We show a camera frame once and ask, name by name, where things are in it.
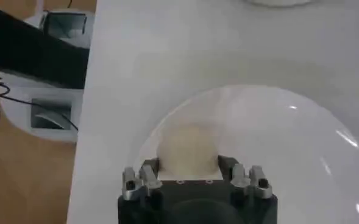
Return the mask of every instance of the white table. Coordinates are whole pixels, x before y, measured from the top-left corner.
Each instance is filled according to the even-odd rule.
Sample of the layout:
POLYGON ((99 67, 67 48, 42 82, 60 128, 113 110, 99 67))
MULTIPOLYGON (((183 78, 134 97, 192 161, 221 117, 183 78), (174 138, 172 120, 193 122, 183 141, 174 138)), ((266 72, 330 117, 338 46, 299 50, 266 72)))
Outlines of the white table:
POLYGON ((159 120, 235 83, 304 95, 359 139, 359 0, 100 0, 68 223, 116 223, 121 172, 159 120))

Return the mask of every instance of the black object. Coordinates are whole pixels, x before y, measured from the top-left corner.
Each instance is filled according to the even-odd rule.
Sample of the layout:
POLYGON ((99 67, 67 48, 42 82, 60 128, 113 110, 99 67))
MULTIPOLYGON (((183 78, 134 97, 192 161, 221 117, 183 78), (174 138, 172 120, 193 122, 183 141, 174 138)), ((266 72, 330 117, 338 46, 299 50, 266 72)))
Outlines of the black object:
POLYGON ((0 11, 0 70, 82 89, 89 50, 46 35, 0 11))
MULTIPOLYGON (((237 163, 234 158, 219 156, 223 180, 162 181, 163 186, 135 201, 118 199, 120 224, 276 224, 277 202, 244 196, 230 184, 229 170, 237 163)), ((144 164, 158 166, 157 159, 144 164)))

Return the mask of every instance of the beige object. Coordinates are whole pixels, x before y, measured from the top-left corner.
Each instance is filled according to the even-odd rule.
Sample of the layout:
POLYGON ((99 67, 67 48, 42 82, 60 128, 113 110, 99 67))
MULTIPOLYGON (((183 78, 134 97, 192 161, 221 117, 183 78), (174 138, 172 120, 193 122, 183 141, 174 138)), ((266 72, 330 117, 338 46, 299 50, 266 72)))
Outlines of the beige object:
POLYGON ((157 149, 161 170, 176 177, 213 175, 217 148, 206 128, 186 125, 164 132, 157 149))

